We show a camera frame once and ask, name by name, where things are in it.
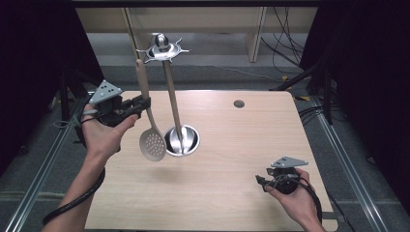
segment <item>hand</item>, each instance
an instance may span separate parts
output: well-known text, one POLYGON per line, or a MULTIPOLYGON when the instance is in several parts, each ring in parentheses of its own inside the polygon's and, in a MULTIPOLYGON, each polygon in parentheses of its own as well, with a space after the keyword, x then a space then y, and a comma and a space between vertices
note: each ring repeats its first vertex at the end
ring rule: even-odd
MULTIPOLYGON (((309 182, 309 175, 306 171, 296 168, 301 178, 309 182)), ((282 194, 277 189, 270 186, 266 190, 278 200, 286 213, 298 222, 306 231, 325 231, 319 219, 317 218, 316 206, 309 193, 302 187, 298 186, 290 194, 282 194)))
MULTIPOLYGON (((93 109, 93 105, 87 104, 84 111, 93 109)), ((120 142, 124 133, 133 127, 138 119, 136 114, 131 115, 115 128, 101 124, 92 119, 93 116, 85 115, 83 118, 82 132, 87 147, 88 156, 98 156, 103 161, 107 161, 120 148, 120 142)))

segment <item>black curtain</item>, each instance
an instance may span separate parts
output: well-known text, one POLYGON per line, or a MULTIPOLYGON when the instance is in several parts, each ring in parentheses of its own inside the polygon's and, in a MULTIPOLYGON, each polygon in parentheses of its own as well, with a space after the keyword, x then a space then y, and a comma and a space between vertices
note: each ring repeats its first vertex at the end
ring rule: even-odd
MULTIPOLYGON (((410 214, 410 14, 399 0, 359 0, 356 8, 347 46, 332 57, 332 77, 349 121, 410 214)), ((322 10, 308 36, 304 68, 323 54, 338 17, 336 9, 322 10)), ((315 80, 323 87, 323 79, 315 80)))
POLYGON ((63 74, 72 86, 103 80, 75 9, 58 3, 0 3, 0 175, 47 112, 63 74))

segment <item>small round object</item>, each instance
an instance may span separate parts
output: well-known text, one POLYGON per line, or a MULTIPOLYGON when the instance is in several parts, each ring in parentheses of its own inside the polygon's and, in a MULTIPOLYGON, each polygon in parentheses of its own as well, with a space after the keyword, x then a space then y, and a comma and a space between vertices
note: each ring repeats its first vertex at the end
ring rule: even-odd
POLYGON ((242 100, 236 100, 233 102, 233 105, 235 105, 235 107, 237 108, 243 108, 245 106, 245 103, 242 100))
POLYGON ((155 44, 161 52, 166 52, 169 50, 169 41, 164 34, 159 34, 155 37, 155 44))

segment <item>wooden table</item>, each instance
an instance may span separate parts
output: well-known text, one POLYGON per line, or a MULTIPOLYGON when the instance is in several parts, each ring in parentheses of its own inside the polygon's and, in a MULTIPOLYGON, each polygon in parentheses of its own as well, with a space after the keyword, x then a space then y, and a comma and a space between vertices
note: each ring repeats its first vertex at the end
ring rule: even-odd
MULTIPOLYGON (((125 92, 124 99, 139 95, 125 92)), ((150 93, 156 124, 174 127, 166 91, 150 93)), ((106 166, 86 228, 200 231, 299 231, 277 200, 255 181, 270 178, 266 168, 288 156, 307 160, 303 169, 321 200, 332 206, 324 189, 295 103, 287 92, 177 91, 181 123, 198 130, 193 154, 146 160, 139 136, 149 128, 143 113, 123 138, 122 151, 106 166), (237 108, 234 101, 245 102, 237 108)), ((335 219, 324 219, 328 231, 335 219)))

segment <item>slotted spoon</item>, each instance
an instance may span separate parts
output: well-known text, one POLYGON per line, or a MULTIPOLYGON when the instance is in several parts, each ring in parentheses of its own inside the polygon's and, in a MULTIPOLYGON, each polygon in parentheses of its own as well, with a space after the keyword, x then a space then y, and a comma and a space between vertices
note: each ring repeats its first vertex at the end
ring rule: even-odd
MULTIPOLYGON (((141 60, 137 59, 135 68, 142 98, 146 100, 150 97, 150 94, 145 65, 141 60)), ((143 132, 139 137, 139 148, 147 160, 160 161, 166 154, 166 142, 155 124, 151 107, 147 108, 146 111, 151 123, 151 128, 143 132)))

